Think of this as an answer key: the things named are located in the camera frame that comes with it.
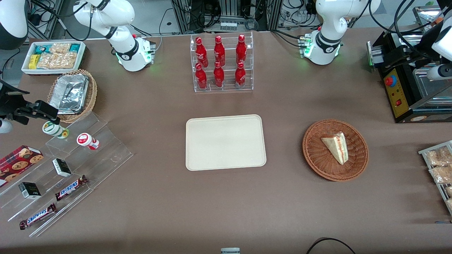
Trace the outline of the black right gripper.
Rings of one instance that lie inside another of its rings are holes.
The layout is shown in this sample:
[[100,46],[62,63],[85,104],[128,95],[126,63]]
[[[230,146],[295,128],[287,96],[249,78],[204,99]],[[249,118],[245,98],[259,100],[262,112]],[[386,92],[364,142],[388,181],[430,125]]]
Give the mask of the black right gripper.
[[13,119],[14,121],[28,125],[29,118],[46,119],[47,121],[58,121],[58,109],[42,100],[33,103],[33,112],[27,107],[29,103],[23,95],[29,94],[1,80],[0,90],[0,115],[1,118]]

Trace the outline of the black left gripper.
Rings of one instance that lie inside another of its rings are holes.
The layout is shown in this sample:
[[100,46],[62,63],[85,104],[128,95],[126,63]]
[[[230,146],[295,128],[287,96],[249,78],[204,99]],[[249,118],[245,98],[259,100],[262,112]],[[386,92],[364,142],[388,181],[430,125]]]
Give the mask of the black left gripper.
[[[424,67],[428,64],[440,61],[439,53],[432,49],[433,43],[439,34],[424,34],[420,40],[420,48],[415,50],[407,47],[397,47],[384,54],[384,67],[392,67],[405,60],[405,65],[412,67]],[[424,59],[423,53],[429,56]]]

